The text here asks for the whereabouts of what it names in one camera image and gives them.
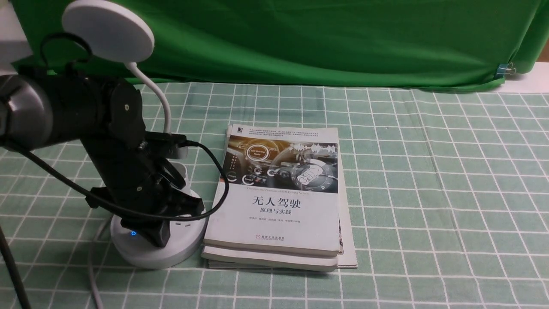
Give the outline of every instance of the table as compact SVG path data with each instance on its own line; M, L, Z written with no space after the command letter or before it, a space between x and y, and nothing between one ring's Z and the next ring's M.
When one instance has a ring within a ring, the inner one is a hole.
M106 235L94 260L106 308L549 307L549 94L160 87L172 130L218 158L229 123L336 126L359 266L224 271L205 268L197 252L173 268L143 271L121 260ZM162 130L158 99L144 90L143 102L147 128ZM78 142L36 154L84 187L101 184ZM195 149L183 163L191 188L211 204L213 164ZM34 308L93 308L87 246L107 216L0 151L0 224ZM0 307L13 304L0 267Z

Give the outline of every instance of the book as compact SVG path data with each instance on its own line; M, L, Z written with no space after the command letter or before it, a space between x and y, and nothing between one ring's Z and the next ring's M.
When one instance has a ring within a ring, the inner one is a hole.
M338 154L338 157L341 162L341 154ZM280 256L269 252L246 252L206 245L202 256L209 259L209 268L298 268L322 272L330 272L336 268L356 268L358 262L352 236L345 179L341 169L338 170L338 179L340 249L337 261L332 261L331 258L309 258L290 254Z
M339 253L337 128L228 129L231 183L209 218L206 246L301 256ZM224 188L220 179L216 203Z

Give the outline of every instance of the power cord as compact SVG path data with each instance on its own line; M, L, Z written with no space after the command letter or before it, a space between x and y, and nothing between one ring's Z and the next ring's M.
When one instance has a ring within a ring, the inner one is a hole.
M103 309L103 301L101 300L101 295L99 294L99 289L97 288L96 275L93 273L93 247L105 232L105 229L109 226L109 222L112 220L113 216L105 219L97 229L97 233L93 238L92 242L89 244L88 249L88 276L89 276L89 285L92 289L93 300L96 302L97 309Z
M69 186L71 189L75 190L76 192L78 192L78 193L80 193L80 194L82 194L86 197L94 199L95 201L97 201L99 203L99 205L101 207L105 208L106 210L108 210L110 212L113 212L113 213L124 213L128 216L135 217L136 219L169 220L169 221L178 221L178 222L188 222L188 221L201 220L201 219L207 218L207 217L211 216L213 213L215 213L219 209L219 207L221 207L221 205L223 204L223 202L227 198L227 194L229 193L229 180L227 178L227 175L223 171L223 167L221 167L221 164L215 158L215 155L206 146L202 145L201 143L194 142L194 141L186 141L186 142L180 144L179 146L180 147L193 146L193 147L202 148L208 154L208 156L210 156L210 158L214 162L215 166L219 170L219 172L221 174L221 178L223 179L223 182L225 183L225 189L223 190L223 195L221 195L221 198L219 199L217 204L212 209L210 209L209 211L207 211L205 213L199 214L197 216L191 216L191 217L162 216L162 215L158 215L158 214L148 214L148 213L143 213L143 212L134 211L134 210L131 210L131 209L120 207L120 206L118 206L118 205L116 205L116 204L114 204L110 201L107 201L107 200L103 199L100 196L97 196L97 195L89 192L88 190L84 189L83 187L79 186L77 183L75 183L74 181L68 179L67 177L62 175L60 172L58 172L57 170L55 170L54 168L49 166L48 163L44 162L44 160L38 158L34 153L24 149L23 147L21 147L20 145L18 145L14 141L7 140L5 145L8 148L11 148L12 150L21 153L23 156L28 158L30 161L34 162L34 164L38 165L43 170L47 171L51 176L54 176L55 178L57 178L62 183Z

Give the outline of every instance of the green cloth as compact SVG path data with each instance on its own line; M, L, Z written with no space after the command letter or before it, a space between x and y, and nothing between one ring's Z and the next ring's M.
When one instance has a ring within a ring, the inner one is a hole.
M547 0L114 2L151 27L155 51L139 67L157 81L480 91L504 82L500 64L528 72L549 37ZM35 54L68 3L13 2ZM51 44L48 58L60 69L76 52ZM86 70L130 77L100 59Z

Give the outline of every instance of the white cable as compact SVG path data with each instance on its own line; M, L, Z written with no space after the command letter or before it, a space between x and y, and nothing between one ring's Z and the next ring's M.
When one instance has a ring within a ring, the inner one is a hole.
M93 246L101 237L103 232L105 231L106 227L109 226L109 223L113 216L111 215L109 218L105 219L99 226L99 229L97 229L97 233L95 237L93 238L92 242L89 244L89 250L88 250L88 276L89 276L89 284L92 287L92 295L93 299L96 302L96 308L97 309L103 309L103 301L101 300L101 295L99 294L99 289L97 288L96 283L96 276L93 273Z
M124 65L128 70L130 70L131 73L135 75L135 77L139 78L140 81L147 85L156 94L156 96L160 100L160 103L162 103L162 107L164 109L164 133L169 133L171 128L171 111L166 95L162 92L162 90L160 90L160 88L158 88L155 83L153 83L153 81L150 80L150 78L148 78L145 74L143 74L143 72L141 72L137 68L137 63L128 62Z

